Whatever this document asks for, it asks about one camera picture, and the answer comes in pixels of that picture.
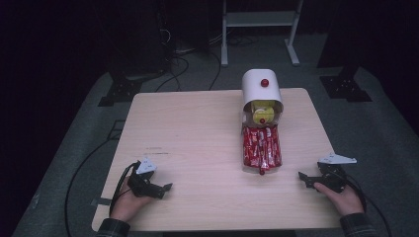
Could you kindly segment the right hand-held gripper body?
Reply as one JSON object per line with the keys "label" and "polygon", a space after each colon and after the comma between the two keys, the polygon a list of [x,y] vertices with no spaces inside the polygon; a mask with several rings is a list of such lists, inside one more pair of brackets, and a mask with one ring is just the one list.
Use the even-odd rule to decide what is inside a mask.
{"label": "right hand-held gripper body", "polygon": [[342,166],[356,163],[356,158],[349,158],[335,153],[330,153],[320,158],[317,162],[321,173],[318,183],[338,194],[342,193],[346,186],[352,188],[354,185],[348,180],[348,175]]}

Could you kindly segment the person's left hand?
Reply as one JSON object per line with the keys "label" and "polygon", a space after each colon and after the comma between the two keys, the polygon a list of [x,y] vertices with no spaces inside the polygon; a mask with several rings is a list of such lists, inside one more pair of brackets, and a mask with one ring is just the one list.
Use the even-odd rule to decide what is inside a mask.
{"label": "person's left hand", "polygon": [[119,221],[130,222],[142,208],[152,201],[152,197],[136,197],[127,184],[127,178],[125,178],[110,217]]}

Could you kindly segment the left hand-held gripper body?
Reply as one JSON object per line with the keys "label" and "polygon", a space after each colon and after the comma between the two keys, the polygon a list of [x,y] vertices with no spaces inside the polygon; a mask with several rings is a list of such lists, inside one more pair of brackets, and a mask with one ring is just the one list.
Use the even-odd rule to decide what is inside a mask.
{"label": "left hand-held gripper body", "polygon": [[128,178],[128,186],[136,197],[153,197],[155,192],[164,192],[162,187],[154,185],[150,179],[154,175],[157,166],[150,159],[144,158],[137,161],[133,166],[133,171]]}

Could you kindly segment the yellow snack packet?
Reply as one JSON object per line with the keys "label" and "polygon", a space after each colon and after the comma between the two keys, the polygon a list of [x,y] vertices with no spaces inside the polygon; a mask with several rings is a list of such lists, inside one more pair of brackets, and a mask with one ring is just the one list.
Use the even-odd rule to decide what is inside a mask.
{"label": "yellow snack packet", "polygon": [[253,113],[253,121],[258,124],[264,124],[274,120],[275,112],[273,108],[259,108]]}

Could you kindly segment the black stand base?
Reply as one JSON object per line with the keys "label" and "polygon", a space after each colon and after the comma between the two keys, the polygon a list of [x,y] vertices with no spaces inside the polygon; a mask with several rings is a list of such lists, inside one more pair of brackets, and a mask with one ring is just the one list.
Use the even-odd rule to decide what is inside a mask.
{"label": "black stand base", "polygon": [[369,94],[354,79],[358,69],[358,65],[345,65],[337,75],[321,76],[320,81],[328,96],[347,102],[371,102]]}
{"label": "black stand base", "polygon": [[139,93],[142,84],[161,77],[164,71],[155,73],[133,73],[125,74],[123,71],[109,72],[112,84],[106,96],[104,96],[98,106],[111,107],[114,103],[131,102],[136,94]]}

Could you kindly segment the person's right hand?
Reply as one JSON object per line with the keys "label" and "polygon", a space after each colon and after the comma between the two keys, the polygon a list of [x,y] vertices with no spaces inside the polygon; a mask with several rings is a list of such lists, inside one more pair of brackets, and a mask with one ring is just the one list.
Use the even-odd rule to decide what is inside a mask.
{"label": "person's right hand", "polygon": [[360,198],[349,186],[346,186],[341,193],[336,193],[320,183],[315,183],[314,187],[329,198],[341,216],[365,212]]}

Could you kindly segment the white metal stand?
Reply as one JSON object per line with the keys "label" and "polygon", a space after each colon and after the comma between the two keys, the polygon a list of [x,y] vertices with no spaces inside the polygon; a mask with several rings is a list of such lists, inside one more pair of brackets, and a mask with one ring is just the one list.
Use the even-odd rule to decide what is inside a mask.
{"label": "white metal stand", "polygon": [[299,18],[304,0],[297,0],[296,8],[292,11],[275,12],[238,12],[227,11],[227,1],[223,0],[222,33],[220,48],[220,64],[228,65],[227,30],[230,28],[259,28],[259,27],[290,27],[290,36],[285,39],[286,49],[293,66],[300,62],[293,47]]}

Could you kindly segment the yellow toy figure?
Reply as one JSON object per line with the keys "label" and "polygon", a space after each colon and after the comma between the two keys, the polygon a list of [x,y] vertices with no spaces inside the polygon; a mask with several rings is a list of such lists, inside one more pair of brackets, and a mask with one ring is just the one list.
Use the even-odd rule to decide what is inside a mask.
{"label": "yellow toy figure", "polygon": [[277,125],[284,110],[276,100],[253,100],[243,108],[243,124],[250,127]]}

